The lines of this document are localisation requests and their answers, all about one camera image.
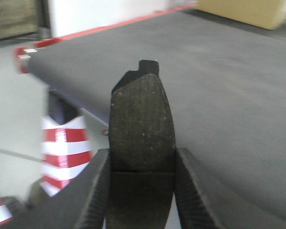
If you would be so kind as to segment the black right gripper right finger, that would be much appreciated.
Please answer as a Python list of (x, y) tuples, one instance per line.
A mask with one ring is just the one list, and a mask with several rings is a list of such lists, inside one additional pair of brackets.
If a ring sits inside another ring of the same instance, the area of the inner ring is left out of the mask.
[(286, 219), (245, 200), (187, 148), (176, 150), (174, 194), (183, 229), (286, 229)]

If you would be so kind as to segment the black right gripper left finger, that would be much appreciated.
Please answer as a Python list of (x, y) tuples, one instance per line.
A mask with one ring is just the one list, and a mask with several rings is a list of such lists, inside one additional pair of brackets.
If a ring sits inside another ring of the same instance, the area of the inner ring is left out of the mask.
[(2, 229), (101, 229), (109, 201), (110, 152), (100, 149), (62, 191), (19, 214)]

